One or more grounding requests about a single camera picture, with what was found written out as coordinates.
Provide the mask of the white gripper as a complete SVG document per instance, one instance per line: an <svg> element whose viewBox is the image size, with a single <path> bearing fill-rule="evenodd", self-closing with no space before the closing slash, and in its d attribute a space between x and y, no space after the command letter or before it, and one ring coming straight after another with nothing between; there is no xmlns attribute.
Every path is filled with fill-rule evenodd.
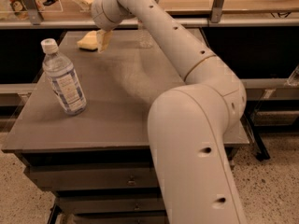
<svg viewBox="0 0 299 224"><path fill-rule="evenodd" d="M123 20L131 19L132 14L121 2L128 3L133 0L72 0L83 11L91 11L95 25L100 28L96 32L98 52L104 52L112 37L112 30L118 27Z"/></svg>

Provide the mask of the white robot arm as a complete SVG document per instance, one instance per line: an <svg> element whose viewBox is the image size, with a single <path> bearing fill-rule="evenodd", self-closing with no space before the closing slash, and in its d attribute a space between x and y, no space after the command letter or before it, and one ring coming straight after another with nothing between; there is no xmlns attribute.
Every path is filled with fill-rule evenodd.
<svg viewBox="0 0 299 224"><path fill-rule="evenodd" d="M241 119L243 83L158 0L73 0L108 32L140 19L184 83L162 93L148 117L151 156L170 224L247 224L223 136Z"/></svg>

